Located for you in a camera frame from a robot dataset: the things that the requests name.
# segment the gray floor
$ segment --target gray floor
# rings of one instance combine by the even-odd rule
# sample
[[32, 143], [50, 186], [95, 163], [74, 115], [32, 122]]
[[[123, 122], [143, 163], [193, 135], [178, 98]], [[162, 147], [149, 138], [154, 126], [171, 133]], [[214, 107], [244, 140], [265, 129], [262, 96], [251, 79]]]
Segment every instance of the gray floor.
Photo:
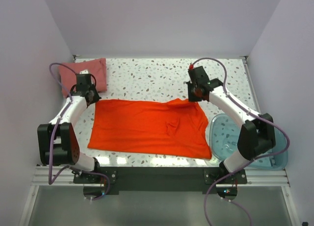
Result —
[[[194, 192], [121, 192], [84, 200], [82, 187], [41, 186], [31, 226], [207, 226], [204, 195]], [[280, 187], [242, 187], [235, 200], [254, 226], [291, 226]], [[245, 213], [217, 195], [208, 199], [215, 226], [249, 226]]]

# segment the folded fabric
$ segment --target folded fabric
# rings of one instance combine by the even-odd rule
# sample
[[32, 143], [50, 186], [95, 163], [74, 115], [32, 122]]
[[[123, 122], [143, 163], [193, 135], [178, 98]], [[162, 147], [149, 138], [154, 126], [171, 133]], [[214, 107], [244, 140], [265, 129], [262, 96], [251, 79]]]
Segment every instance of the folded fabric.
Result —
[[[81, 71], [88, 70], [90, 74], [93, 74], [96, 78], [97, 91], [106, 91], [107, 90], [107, 82], [106, 82], [106, 59], [99, 58], [91, 61], [81, 62], [81, 63], [63, 63], [66, 66], [72, 68], [76, 73], [80, 73]], [[68, 70], [63, 66], [59, 66], [59, 74], [61, 76], [61, 82], [65, 85], [65, 87], [70, 90], [73, 85], [76, 84], [76, 76], [73, 72]], [[62, 94], [66, 98], [68, 96], [67, 92], [62, 89]]]
[[88, 148], [211, 159], [207, 125], [199, 104], [188, 100], [101, 100]]

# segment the folded red towel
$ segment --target folded red towel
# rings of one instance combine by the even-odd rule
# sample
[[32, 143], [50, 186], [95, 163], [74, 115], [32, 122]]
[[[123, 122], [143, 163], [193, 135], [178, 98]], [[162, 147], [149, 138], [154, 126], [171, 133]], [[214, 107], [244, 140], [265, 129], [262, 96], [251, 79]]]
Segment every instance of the folded red towel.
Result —
[[[64, 65], [72, 68], [76, 73], [81, 71], [88, 70], [90, 74], [93, 74], [97, 80], [96, 89], [97, 91], [106, 91], [107, 82], [106, 82], [106, 59], [99, 58], [91, 61], [81, 62], [81, 63], [63, 63]], [[68, 70], [63, 66], [59, 66], [59, 73], [61, 76], [61, 82], [65, 87], [70, 90], [71, 87], [76, 84], [76, 76], [73, 72]], [[66, 98], [68, 96], [67, 92], [62, 89], [62, 94]]]

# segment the terrazzo pattern surface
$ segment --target terrazzo pattern surface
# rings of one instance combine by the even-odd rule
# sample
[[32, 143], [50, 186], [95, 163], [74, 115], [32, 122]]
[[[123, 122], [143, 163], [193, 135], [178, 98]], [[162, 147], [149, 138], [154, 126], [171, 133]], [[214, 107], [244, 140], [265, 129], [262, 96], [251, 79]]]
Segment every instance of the terrazzo pattern surface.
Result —
[[[92, 60], [93, 58], [80, 58], [76, 62]], [[100, 93], [102, 99], [146, 100], [167, 102], [176, 98], [187, 99], [187, 86], [189, 81], [188, 66], [195, 59], [132, 59], [108, 58], [107, 91]], [[244, 65], [241, 59], [221, 59], [228, 72], [227, 87], [235, 96], [249, 107], [256, 109]], [[216, 62], [204, 60], [202, 65], [209, 78], [224, 78], [223, 69]], [[209, 127], [213, 117], [222, 113], [221, 109], [206, 101], [200, 102], [209, 125], [206, 129], [206, 140], [209, 143]], [[75, 134], [80, 150], [88, 156], [96, 157], [101, 166], [176, 166], [197, 167], [217, 166], [219, 160], [193, 159], [180, 156], [112, 152], [88, 149], [87, 145], [94, 123], [95, 105], [89, 106], [81, 115], [75, 126]]]

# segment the wall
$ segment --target wall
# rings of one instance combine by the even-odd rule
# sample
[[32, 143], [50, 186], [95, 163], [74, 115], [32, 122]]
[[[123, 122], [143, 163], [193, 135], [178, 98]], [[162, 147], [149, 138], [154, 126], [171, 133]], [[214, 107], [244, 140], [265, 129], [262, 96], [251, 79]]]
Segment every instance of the wall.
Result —
[[39, 163], [37, 127], [61, 105], [48, 65], [71, 54], [44, 0], [0, 0], [0, 23], [0, 225], [15, 226]]
[[263, 112], [291, 138], [287, 174], [302, 221], [314, 224], [314, 0], [281, 0], [249, 56]]
[[71, 53], [248, 55], [279, 0], [46, 0]]

